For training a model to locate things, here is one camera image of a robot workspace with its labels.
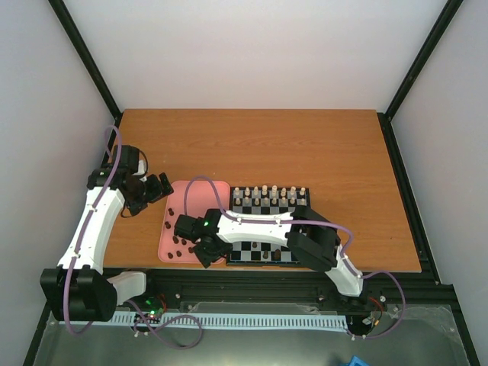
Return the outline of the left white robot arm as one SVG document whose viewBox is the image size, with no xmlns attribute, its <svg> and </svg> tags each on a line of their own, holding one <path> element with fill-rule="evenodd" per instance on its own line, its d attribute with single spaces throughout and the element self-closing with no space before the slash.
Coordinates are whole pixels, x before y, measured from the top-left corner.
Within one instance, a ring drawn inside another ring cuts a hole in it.
<svg viewBox="0 0 488 366">
<path fill-rule="evenodd" d="M 104 255 L 116 219 L 131 217 L 173 193 L 163 173 L 148 173 L 146 154 L 135 146 L 114 149 L 113 161 L 88 177 L 85 208 L 71 243 L 55 268 L 46 268 L 40 286 L 53 316 L 59 321 L 108 321 L 130 299 L 152 306 L 158 287 L 142 271 L 103 275 Z"/>
</svg>

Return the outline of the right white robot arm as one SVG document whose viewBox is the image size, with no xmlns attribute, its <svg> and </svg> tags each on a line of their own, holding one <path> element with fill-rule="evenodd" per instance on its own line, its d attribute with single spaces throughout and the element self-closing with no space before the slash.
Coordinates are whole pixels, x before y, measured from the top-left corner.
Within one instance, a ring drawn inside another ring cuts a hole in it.
<svg viewBox="0 0 488 366">
<path fill-rule="evenodd" d="M 341 295 L 360 297 L 362 273 L 345 254 L 340 229 L 308 206 L 270 215 L 209 209 L 203 217 L 181 214 L 175 223 L 175 235 L 194 244 L 205 268 L 229 255 L 235 242 L 264 242 L 288 248 L 302 266 L 326 274 Z"/>
</svg>

